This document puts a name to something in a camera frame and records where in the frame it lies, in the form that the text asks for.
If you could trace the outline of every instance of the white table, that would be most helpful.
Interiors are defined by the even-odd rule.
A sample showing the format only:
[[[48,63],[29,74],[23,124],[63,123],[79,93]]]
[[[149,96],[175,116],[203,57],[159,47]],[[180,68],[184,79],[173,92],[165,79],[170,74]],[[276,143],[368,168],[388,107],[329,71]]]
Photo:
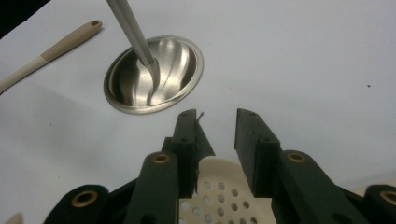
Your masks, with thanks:
[[[197,87],[159,113],[106,100],[106,70],[129,48],[106,1],[52,0],[0,40],[6,77],[87,21],[103,30],[0,96],[0,223],[41,223],[71,189],[110,191],[196,108],[217,155],[233,150],[236,108],[255,111],[284,149],[356,188],[396,177],[396,2],[130,2],[146,38],[179,35],[205,57]]]

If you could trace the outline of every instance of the white plastic part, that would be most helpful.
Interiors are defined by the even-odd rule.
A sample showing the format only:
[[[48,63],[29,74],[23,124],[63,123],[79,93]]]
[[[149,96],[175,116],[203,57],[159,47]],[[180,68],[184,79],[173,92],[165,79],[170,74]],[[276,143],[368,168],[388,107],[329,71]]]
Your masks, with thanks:
[[[198,192],[179,200],[179,224],[276,223],[271,199],[253,197],[240,164],[207,157],[199,172]]]

